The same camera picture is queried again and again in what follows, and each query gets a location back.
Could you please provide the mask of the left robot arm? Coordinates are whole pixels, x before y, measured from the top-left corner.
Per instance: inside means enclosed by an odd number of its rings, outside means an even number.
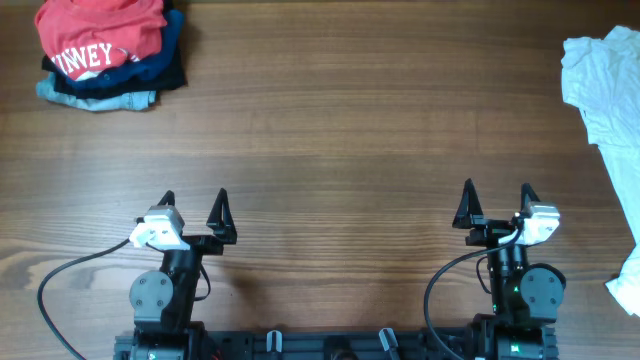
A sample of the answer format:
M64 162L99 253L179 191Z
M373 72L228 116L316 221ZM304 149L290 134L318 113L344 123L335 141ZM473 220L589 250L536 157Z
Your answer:
M204 235L185 235L185 222L175 207L175 194L166 192L160 202L136 219L129 241L162 253L158 270L140 275L131 285L134 332L120 338L114 357L126 360L220 359L221 351L204 324L191 320L200 278L207 278L205 256L219 256L226 245L237 242L237 230L228 194L220 189L206 221Z

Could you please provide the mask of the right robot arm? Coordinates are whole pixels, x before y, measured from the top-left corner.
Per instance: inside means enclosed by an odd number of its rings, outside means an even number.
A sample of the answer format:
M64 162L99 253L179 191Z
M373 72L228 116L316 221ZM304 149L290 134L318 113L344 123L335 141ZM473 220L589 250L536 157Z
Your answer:
M521 186L521 209L510 220L484 216L473 181L464 183L452 226L468 229L468 246L483 247L493 303L491 315L467 325L466 359L553 360L559 357L553 325L563 302L566 277L549 264L532 264L527 250L550 239L559 226L557 207L531 185Z

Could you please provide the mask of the white t-shirt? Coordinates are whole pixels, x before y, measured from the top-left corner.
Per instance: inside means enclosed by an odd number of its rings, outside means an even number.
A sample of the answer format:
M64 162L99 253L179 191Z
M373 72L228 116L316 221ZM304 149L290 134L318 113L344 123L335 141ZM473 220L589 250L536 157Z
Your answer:
M617 25L602 39L569 38L563 48L563 101L579 110L638 242L639 32Z

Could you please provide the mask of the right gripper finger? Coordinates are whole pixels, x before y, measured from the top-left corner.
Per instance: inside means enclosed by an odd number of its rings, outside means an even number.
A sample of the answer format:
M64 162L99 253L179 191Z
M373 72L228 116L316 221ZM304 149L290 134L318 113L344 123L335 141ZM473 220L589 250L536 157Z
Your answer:
M539 202L540 199L533 190L532 186L529 183L523 183L521 185L521 210L524 211L527 209L531 202Z
M452 227L472 229L484 225L484 213L471 178L464 183L462 197L455 213Z

